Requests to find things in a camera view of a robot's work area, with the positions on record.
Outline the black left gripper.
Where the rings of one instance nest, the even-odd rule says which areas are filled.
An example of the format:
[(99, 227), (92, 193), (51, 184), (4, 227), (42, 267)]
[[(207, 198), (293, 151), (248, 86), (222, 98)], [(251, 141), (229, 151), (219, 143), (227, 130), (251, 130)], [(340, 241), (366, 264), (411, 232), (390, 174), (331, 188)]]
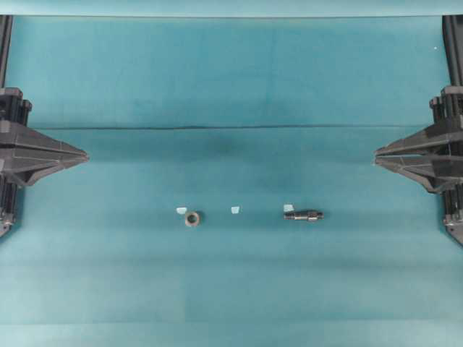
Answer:
[(1, 89), (1, 146), (69, 155), (1, 160), (1, 236), (7, 234), (16, 221), (17, 184), (32, 186), (51, 174), (89, 161), (85, 151), (27, 127), (31, 110), (32, 103), (23, 99), (20, 89)]

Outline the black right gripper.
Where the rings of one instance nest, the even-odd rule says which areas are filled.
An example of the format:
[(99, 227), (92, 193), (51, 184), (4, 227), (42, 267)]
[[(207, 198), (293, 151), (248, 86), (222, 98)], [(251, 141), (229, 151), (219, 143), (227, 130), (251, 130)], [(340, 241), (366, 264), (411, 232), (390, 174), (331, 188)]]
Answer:
[(462, 87), (445, 87), (430, 108), (434, 124), (376, 150), (375, 164), (441, 193), (446, 232), (462, 243), (462, 119), (454, 119), (462, 115)]

